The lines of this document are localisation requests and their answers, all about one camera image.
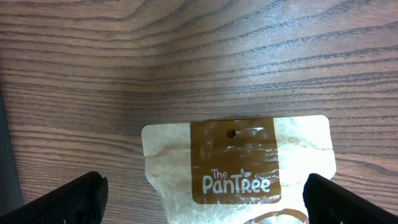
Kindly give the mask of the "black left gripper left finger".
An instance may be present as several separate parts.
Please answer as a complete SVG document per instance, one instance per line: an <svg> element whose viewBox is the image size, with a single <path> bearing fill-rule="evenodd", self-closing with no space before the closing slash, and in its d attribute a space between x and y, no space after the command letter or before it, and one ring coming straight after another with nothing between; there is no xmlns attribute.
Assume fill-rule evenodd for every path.
<svg viewBox="0 0 398 224"><path fill-rule="evenodd" d="M1 224L100 224L108 201L108 180L85 175L1 216Z"/></svg>

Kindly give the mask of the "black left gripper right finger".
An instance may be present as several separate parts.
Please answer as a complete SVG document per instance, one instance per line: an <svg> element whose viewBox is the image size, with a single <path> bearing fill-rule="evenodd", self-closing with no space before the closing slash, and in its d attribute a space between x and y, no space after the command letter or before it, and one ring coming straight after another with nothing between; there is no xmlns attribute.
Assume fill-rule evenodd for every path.
<svg viewBox="0 0 398 224"><path fill-rule="evenodd" d="M397 224L397 216L312 173L303 189L310 224Z"/></svg>

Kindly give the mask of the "brown snack packet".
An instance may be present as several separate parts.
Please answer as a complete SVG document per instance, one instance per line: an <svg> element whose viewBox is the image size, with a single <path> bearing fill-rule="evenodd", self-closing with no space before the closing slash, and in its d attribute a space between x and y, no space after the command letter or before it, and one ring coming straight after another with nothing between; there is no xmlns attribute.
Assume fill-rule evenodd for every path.
<svg viewBox="0 0 398 224"><path fill-rule="evenodd" d="M169 223L305 223L308 176L336 172L323 115L153 124L141 137Z"/></svg>

